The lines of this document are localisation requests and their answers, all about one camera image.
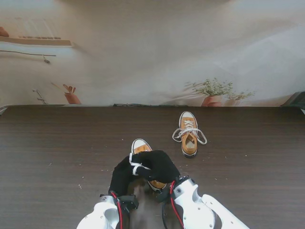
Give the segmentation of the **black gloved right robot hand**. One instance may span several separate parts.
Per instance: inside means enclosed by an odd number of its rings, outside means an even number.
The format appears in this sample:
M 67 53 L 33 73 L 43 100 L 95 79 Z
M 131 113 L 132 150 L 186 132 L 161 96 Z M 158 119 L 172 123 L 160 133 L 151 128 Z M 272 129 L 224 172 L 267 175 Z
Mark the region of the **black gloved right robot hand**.
M 147 181 L 171 183 L 180 177 L 180 172 L 170 157 L 162 150 L 142 151 L 132 156 L 136 169 L 133 173 Z

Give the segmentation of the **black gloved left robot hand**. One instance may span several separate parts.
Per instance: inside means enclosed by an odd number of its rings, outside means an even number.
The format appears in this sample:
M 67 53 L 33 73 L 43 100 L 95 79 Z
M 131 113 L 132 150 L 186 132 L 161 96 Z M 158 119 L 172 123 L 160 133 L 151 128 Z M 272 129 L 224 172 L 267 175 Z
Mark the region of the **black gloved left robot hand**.
M 126 156 L 115 168 L 112 173 L 112 179 L 108 193 L 114 193 L 117 197 L 126 196 L 129 185 L 140 179 L 132 173 L 133 167 L 130 165 L 129 156 Z

